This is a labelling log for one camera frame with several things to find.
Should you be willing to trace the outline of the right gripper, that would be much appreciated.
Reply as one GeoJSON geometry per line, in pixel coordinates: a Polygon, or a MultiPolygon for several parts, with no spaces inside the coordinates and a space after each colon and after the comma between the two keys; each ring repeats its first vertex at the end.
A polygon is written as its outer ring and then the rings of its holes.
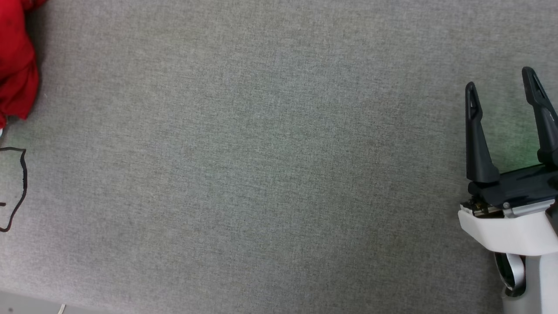
{"type": "Polygon", "coordinates": [[[539,165],[500,175],[482,127],[474,82],[466,85],[466,178],[470,199],[461,204],[462,229],[484,248],[507,254],[558,253],[558,114],[536,72],[522,68],[526,100],[538,133],[539,165]]]}

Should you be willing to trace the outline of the red and white basketball jersey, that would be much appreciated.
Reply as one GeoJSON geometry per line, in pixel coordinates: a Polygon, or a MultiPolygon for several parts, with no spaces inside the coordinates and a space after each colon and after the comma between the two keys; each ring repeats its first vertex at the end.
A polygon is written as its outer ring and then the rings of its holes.
{"type": "Polygon", "coordinates": [[[39,73],[25,16],[47,1],[0,0],[0,130],[10,116],[26,119],[34,105],[39,73]]]}

